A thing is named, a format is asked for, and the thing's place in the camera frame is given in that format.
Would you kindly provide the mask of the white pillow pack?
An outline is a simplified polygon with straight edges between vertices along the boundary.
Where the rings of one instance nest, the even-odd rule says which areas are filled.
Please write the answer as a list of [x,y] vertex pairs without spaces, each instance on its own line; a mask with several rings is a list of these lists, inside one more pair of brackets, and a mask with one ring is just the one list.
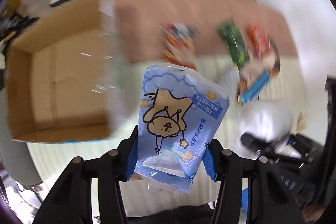
[[238,122],[238,137],[235,152],[244,158],[256,159],[254,152],[244,146],[241,136],[249,133],[264,141],[276,152],[282,151],[287,145],[293,125],[291,107],[284,100],[258,100],[247,102],[241,108]]

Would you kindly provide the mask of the pink rug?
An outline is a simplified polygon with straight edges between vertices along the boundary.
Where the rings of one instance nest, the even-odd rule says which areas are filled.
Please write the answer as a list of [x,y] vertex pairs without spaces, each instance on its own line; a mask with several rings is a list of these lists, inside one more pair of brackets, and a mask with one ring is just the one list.
[[132,63],[163,57],[160,29],[168,23],[194,26],[197,55],[226,54],[218,26],[233,20],[248,48],[248,24],[258,24],[270,36],[281,56],[297,56],[297,48],[283,15],[252,0],[114,0],[117,29]]

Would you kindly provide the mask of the orange snack bag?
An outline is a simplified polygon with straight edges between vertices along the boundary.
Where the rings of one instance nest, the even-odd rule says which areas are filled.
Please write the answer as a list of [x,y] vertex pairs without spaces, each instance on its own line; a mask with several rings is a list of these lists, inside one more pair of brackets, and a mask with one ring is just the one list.
[[194,37],[197,29],[181,23],[169,23],[160,26],[160,29],[166,45],[164,57],[175,65],[195,69]]

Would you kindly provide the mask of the red snack bag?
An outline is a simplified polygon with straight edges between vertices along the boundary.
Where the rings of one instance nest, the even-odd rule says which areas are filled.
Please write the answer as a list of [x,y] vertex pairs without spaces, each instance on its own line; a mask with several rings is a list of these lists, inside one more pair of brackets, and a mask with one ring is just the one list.
[[258,24],[246,26],[246,32],[252,42],[255,56],[262,59],[270,53],[270,38],[267,32]]

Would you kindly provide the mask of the blue bear tissue pack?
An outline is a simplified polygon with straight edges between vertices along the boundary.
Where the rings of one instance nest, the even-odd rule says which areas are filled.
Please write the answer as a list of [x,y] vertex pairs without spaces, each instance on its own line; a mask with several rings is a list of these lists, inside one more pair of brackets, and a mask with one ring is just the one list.
[[188,193],[229,106],[228,92],[193,69],[147,67],[135,172]]

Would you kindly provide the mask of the brown cardboard box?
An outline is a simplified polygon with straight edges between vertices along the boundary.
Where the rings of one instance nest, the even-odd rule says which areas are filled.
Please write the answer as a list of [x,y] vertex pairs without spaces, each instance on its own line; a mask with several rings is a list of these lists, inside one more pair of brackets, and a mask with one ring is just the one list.
[[26,143],[112,133],[114,0],[73,0],[16,38],[7,55],[7,123]]

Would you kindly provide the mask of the green wet wipes pack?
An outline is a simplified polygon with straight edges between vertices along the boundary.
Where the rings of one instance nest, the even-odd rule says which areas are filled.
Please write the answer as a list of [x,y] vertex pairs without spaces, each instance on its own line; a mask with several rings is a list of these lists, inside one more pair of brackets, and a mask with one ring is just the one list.
[[234,21],[221,23],[217,29],[219,37],[224,41],[232,61],[238,68],[244,67],[249,61],[249,55],[240,30]]

